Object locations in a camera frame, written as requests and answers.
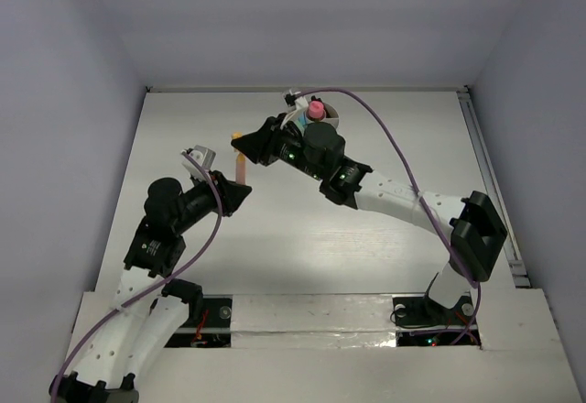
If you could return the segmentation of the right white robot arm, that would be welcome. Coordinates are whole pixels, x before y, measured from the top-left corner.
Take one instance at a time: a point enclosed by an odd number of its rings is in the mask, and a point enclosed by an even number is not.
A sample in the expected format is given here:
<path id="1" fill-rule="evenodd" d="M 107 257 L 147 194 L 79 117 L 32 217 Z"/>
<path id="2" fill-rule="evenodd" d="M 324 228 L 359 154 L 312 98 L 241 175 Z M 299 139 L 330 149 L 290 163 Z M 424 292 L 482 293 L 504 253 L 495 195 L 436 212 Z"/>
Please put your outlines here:
<path id="1" fill-rule="evenodd" d="M 233 147 L 255 164 L 281 160 L 320 182 L 320 192 L 337 205 L 378 212 L 410 223 L 448 241 L 449 260 L 421 301 L 423 315 L 445 321 L 460 297 L 487 281 L 504 246 L 507 230 L 489 196 L 447 196 L 385 177 L 346 156 L 338 117 L 313 120 L 305 113 L 268 117 L 256 131 L 239 136 Z"/>

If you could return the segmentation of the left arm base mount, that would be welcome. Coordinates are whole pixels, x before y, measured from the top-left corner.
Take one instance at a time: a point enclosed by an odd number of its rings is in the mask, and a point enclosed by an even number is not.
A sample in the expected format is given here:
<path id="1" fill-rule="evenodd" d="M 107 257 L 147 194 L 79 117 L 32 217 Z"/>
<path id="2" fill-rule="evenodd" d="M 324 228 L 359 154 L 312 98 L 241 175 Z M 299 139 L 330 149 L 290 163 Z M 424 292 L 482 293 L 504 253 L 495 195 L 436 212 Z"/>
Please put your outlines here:
<path id="1" fill-rule="evenodd" d="M 166 348 L 229 348 L 232 344 L 233 298 L 205 296 L 201 315 L 176 330 Z"/>

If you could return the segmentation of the blue pastel highlighter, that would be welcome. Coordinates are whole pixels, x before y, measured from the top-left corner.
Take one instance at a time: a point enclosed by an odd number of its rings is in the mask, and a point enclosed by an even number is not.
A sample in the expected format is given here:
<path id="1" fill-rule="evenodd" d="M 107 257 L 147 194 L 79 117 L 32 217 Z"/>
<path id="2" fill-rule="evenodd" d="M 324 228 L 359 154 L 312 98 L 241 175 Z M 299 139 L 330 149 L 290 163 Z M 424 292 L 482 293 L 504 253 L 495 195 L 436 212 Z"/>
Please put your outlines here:
<path id="1" fill-rule="evenodd" d="M 295 121 L 295 125 L 301 133 L 303 133 L 305 131 L 305 129 L 308 125 L 308 119 L 306 118 L 304 113 L 302 113 L 298 116 L 298 118 Z"/>

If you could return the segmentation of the orange pastel highlighter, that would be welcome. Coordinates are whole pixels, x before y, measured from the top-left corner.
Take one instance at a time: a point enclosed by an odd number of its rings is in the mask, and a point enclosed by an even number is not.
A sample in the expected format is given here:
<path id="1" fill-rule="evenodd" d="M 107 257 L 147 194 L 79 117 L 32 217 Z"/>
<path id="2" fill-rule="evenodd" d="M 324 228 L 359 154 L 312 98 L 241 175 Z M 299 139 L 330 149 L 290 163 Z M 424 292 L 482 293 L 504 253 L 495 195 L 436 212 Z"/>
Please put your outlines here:
<path id="1" fill-rule="evenodd" d="M 235 162 L 235 181 L 238 184 L 246 184 L 246 157 L 238 154 Z"/>

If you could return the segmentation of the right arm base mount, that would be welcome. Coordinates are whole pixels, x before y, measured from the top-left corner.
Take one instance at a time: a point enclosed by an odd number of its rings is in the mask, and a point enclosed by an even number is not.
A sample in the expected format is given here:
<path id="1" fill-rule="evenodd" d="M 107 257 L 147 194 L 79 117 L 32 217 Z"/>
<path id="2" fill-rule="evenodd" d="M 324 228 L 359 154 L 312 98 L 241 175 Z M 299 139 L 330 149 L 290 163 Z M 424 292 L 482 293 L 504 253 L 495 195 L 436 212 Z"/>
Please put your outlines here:
<path id="1" fill-rule="evenodd" d="M 398 347 L 481 346 L 476 322 L 470 324 L 474 305 L 469 295 L 452 309 L 423 296 L 393 298 L 389 320 L 396 326 Z"/>

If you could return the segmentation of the pink capped pencil tube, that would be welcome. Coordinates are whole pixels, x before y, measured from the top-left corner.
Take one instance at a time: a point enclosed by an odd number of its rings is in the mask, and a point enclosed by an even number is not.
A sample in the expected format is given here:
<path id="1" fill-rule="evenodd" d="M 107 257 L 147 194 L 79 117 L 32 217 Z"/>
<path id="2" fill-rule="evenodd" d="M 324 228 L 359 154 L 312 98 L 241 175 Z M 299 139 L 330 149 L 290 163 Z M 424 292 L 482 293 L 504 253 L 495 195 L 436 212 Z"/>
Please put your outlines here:
<path id="1" fill-rule="evenodd" d="M 307 118 L 312 121 L 321 121 L 327 117 L 325 105 L 319 99 L 311 99 L 306 111 Z"/>

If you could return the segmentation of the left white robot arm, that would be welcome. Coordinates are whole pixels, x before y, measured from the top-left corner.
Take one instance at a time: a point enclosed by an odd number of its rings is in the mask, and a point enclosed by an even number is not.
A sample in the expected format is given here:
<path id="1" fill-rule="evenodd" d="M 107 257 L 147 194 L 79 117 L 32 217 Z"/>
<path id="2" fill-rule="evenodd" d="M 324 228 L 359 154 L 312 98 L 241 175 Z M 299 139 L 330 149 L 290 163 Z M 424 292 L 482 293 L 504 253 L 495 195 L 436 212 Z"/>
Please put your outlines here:
<path id="1" fill-rule="evenodd" d="M 152 182 L 110 309 L 69 354 L 49 388 L 53 402 L 137 402 L 147 373 L 181 325 L 204 320 L 200 285 L 177 277 L 183 238 L 214 213 L 230 216 L 251 187 L 219 171 L 184 191 L 172 178 Z"/>

